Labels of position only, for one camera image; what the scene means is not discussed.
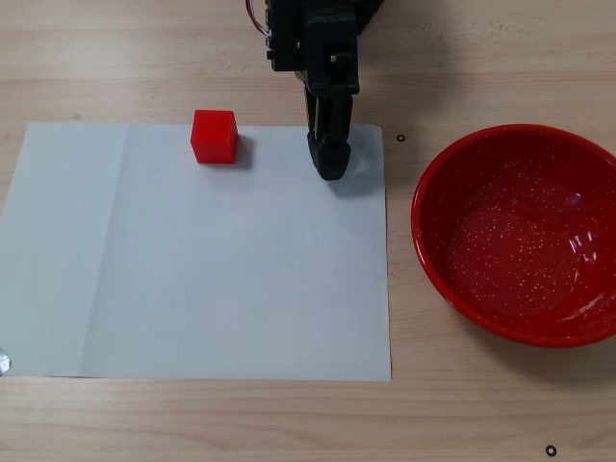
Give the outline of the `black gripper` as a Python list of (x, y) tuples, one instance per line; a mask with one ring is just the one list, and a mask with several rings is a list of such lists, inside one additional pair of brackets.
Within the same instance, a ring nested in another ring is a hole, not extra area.
[[(341, 179), (350, 160), (352, 95), (359, 92), (358, 24), (350, 1), (268, 1), (268, 59), (304, 83), (307, 141), (325, 181)], [(350, 95), (322, 97), (316, 95)]]

